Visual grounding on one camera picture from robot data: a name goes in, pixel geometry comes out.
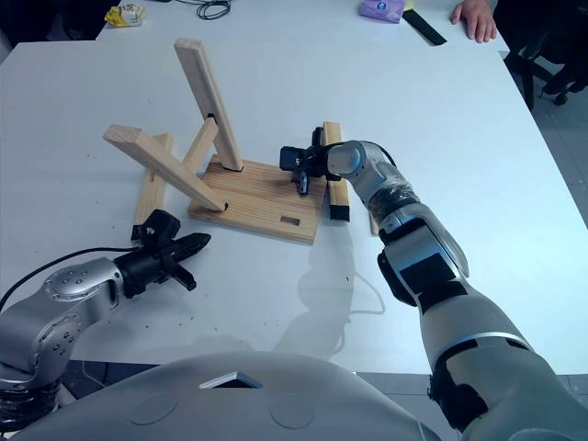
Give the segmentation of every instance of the wire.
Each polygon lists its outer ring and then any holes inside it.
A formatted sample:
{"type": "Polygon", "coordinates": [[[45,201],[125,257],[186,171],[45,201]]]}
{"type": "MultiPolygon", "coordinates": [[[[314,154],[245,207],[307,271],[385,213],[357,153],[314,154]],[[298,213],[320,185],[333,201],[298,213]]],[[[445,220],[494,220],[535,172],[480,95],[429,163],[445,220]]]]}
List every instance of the wire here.
{"type": "Polygon", "coordinates": [[[234,0],[176,0],[176,2],[184,3],[186,5],[198,6],[196,8],[196,15],[203,20],[216,20],[217,18],[226,16],[231,12],[233,1],[234,0]]]}
{"type": "Polygon", "coordinates": [[[104,389],[106,387],[105,384],[102,381],[100,381],[99,379],[95,379],[94,377],[92,377],[90,374],[88,374],[85,371],[85,360],[82,360],[82,373],[84,374],[84,376],[86,378],[91,379],[92,381],[95,382],[95,384],[97,384],[98,386],[100,386],[101,389],[104,389]]]}
{"type": "Polygon", "coordinates": [[[113,253],[127,253],[129,251],[137,251],[137,250],[139,250],[139,247],[132,247],[132,248],[109,248],[109,247],[87,248],[85,250],[80,250],[80,251],[76,251],[75,253],[70,253],[70,254],[64,255],[63,257],[60,257],[59,259],[55,259],[55,260],[49,262],[48,264],[45,264],[45,265],[35,269],[34,271],[28,273],[26,276],[22,277],[17,283],[15,283],[0,300],[0,312],[2,312],[2,309],[6,305],[6,302],[8,301],[10,296],[12,296],[14,294],[14,292],[21,285],[24,285],[26,282],[31,280],[34,276],[36,276],[41,271],[45,271],[47,268],[51,268],[54,265],[60,264],[64,260],[71,259],[72,257],[76,257],[77,255],[80,255],[80,254],[94,253],[94,252],[98,252],[98,251],[100,251],[100,252],[108,251],[108,252],[113,252],[113,253]]]}

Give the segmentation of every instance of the gray floor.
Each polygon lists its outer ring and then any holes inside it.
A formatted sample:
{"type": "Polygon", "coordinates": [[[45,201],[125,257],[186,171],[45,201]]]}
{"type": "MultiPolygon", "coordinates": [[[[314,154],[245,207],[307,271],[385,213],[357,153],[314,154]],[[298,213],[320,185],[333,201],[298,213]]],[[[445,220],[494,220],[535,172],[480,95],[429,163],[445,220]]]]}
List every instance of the gray floor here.
{"type": "MultiPolygon", "coordinates": [[[[541,64],[551,71],[554,68],[547,62],[541,64]]],[[[518,78],[515,82],[520,88],[518,78]]],[[[536,79],[537,94],[543,84],[536,79]]],[[[588,90],[568,94],[568,98],[561,107],[553,103],[552,96],[537,98],[532,114],[588,225],[588,90]]]]}
{"type": "MultiPolygon", "coordinates": [[[[429,377],[412,374],[358,373],[362,379],[433,429],[443,441],[459,440],[460,433],[447,423],[441,410],[427,397],[429,377]]],[[[588,375],[561,375],[561,382],[588,407],[588,375]]]]}
{"type": "MultiPolygon", "coordinates": [[[[554,70],[553,65],[546,62],[541,64],[551,71],[554,70]]],[[[515,78],[514,81],[521,88],[520,80],[515,78]]],[[[536,95],[540,93],[543,84],[536,79],[536,95]]],[[[568,102],[562,107],[553,103],[553,96],[537,97],[532,114],[584,223],[588,225],[588,90],[580,94],[569,94],[568,97],[568,102]]],[[[436,403],[426,395],[428,376],[371,373],[358,375],[421,419],[442,440],[459,440],[459,432],[449,426],[436,403]]],[[[588,375],[560,376],[560,379],[588,407],[588,375]]]]}

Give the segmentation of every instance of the wooden structure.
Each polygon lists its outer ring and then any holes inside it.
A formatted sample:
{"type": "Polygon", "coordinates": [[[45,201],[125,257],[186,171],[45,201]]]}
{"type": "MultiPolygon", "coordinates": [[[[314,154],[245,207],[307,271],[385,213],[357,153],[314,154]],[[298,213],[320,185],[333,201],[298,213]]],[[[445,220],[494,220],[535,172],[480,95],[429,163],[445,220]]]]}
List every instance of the wooden structure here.
{"type": "MultiPolygon", "coordinates": [[[[202,42],[179,39],[175,51],[205,119],[184,160],[171,154],[169,134],[153,138],[141,129],[112,125],[104,135],[147,169],[135,224],[143,223],[152,209],[162,207],[164,182],[168,182],[192,199],[188,211],[194,218],[313,243],[326,180],[313,178],[311,191],[304,197],[290,172],[244,161],[202,42]],[[200,179],[196,171],[213,142],[217,154],[200,179]]],[[[323,132],[323,142],[341,140],[339,124],[325,122],[323,132]]],[[[332,205],[348,206],[345,182],[331,185],[330,193],[332,205]]]]}

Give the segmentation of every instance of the black tape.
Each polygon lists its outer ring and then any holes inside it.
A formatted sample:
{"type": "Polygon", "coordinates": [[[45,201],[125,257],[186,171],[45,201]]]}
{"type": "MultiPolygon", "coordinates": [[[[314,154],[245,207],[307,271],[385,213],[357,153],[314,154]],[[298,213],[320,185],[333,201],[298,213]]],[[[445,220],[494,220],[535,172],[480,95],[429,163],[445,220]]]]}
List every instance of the black tape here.
{"type": "Polygon", "coordinates": [[[447,43],[447,40],[434,30],[431,25],[424,21],[424,18],[419,16],[414,9],[405,11],[402,14],[402,18],[404,18],[413,28],[415,28],[427,40],[431,41],[435,46],[441,46],[443,43],[447,43]]]}

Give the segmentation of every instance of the wooden plank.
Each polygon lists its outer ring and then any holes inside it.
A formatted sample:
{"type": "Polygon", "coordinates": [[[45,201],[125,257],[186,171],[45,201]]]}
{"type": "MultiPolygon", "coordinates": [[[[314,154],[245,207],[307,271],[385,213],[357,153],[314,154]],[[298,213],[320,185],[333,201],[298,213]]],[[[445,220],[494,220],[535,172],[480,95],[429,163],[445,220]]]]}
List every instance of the wooden plank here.
{"type": "MultiPolygon", "coordinates": [[[[153,137],[166,152],[172,151],[174,137],[169,133],[153,137]]],[[[135,213],[135,225],[142,225],[154,209],[164,207],[165,181],[154,172],[145,169],[145,176],[139,196],[139,205],[135,213]]]]}
{"type": "Polygon", "coordinates": [[[171,153],[164,151],[159,143],[143,130],[113,124],[104,134],[104,139],[207,209],[225,210],[226,201],[223,198],[171,153]]]}
{"type": "Polygon", "coordinates": [[[376,220],[372,217],[372,215],[369,215],[369,229],[371,230],[371,234],[372,236],[378,236],[379,235],[379,226],[376,223],[376,220]]]}
{"type": "Polygon", "coordinates": [[[182,161],[192,173],[196,173],[204,162],[204,158],[206,158],[206,155],[209,152],[210,145],[214,141],[214,137],[217,136],[218,132],[219,128],[214,118],[206,118],[198,135],[196,135],[194,142],[192,142],[190,150],[187,151],[184,161],[182,161]]]}
{"type": "Polygon", "coordinates": [[[229,170],[241,171],[243,159],[232,134],[231,124],[222,104],[219,88],[210,70],[204,44],[198,40],[178,39],[174,47],[202,113],[202,118],[207,118],[209,114],[212,114],[219,126],[219,134],[214,141],[214,146],[221,158],[222,166],[229,170]]]}
{"type": "MultiPolygon", "coordinates": [[[[341,142],[341,125],[337,122],[325,121],[322,124],[322,144],[341,142]]],[[[349,221],[349,196],[347,182],[328,181],[331,219],[349,221]]]]}
{"type": "Polygon", "coordinates": [[[241,173],[225,170],[214,155],[202,180],[229,203],[226,211],[209,211],[192,203],[190,216],[293,241],[313,243],[321,216],[326,181],[312,178],[309,195],[298,193],[291,173],[243,161],[241,173]]]}

